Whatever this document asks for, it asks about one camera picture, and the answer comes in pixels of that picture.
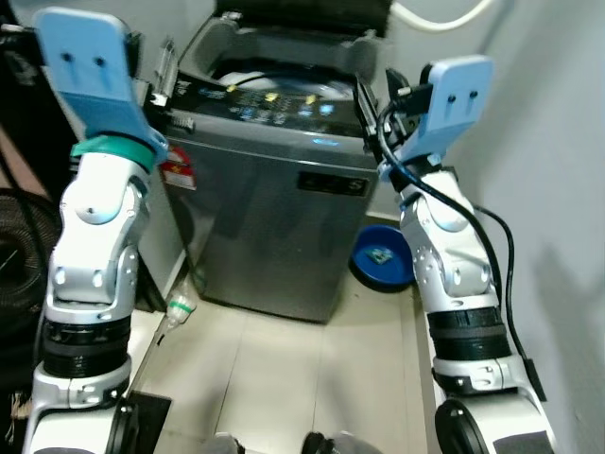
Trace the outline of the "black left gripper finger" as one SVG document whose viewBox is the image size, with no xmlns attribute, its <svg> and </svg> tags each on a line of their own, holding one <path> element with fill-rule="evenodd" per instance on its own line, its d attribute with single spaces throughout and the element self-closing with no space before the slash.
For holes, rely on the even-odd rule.
<svg viewBox="0 0 605 454">
<path fill-rule="evenodd" d="M 154 70 L 154 82 L 151 83 L 151 103 L 168 103 L 176 91 L 179 69 L 176 43 L 172 38 L 164 40 L 159 57 Z"/>
</svg>

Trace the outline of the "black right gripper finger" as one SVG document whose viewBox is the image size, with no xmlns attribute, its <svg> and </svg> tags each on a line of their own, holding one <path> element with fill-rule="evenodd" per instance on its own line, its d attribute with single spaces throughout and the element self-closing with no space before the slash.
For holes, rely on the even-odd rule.
<svg viewBox="0 0 605 454">
<path fill-rule="evenodd" d="M 366 133 L 377 133 L 379 121 L 377 121 L 377 107 L 375 95 L 371 87 L 367 85 L 360 75 L 355 75 L 354 99 L 357 104 L 357 115 Z"/>
</svg>

